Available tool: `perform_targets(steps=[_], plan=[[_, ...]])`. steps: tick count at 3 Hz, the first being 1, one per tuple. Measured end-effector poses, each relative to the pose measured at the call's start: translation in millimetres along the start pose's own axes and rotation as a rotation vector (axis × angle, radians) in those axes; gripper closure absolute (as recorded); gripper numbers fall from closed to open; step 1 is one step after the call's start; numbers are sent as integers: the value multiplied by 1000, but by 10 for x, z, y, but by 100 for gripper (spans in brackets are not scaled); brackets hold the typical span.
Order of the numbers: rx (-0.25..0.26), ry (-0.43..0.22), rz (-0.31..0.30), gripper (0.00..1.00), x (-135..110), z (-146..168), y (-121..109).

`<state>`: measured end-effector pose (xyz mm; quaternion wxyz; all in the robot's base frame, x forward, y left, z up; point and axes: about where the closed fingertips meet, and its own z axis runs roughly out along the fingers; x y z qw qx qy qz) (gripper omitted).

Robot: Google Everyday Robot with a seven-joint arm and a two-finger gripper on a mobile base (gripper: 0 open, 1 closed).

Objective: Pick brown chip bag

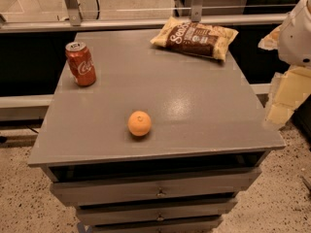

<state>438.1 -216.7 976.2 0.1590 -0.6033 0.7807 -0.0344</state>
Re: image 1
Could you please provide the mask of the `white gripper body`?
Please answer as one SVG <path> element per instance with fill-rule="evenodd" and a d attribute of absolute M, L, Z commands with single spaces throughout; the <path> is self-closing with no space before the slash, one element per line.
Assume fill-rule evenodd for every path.
<path fill-rule="evenodd" d="M 281 24 L 278 54 L 290 65 L 311 67 L 311 0 L 300 0 Z"/>

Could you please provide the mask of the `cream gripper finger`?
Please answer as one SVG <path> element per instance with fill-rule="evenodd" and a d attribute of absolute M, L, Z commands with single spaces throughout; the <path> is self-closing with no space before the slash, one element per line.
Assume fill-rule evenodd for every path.
<path fill-rule="evenodd" d="M 310 95 L 310 68 L 292 65 L 284 74 L 275 73 L 265 105 L 265 125 L 283 127 Z"/>
<path fill-rule="evenodd" d="M 259 41 L 258 47 L 262 50 L 277 50 L 279 48 L 280 29 L 281 26 L 274 28 Z"/>

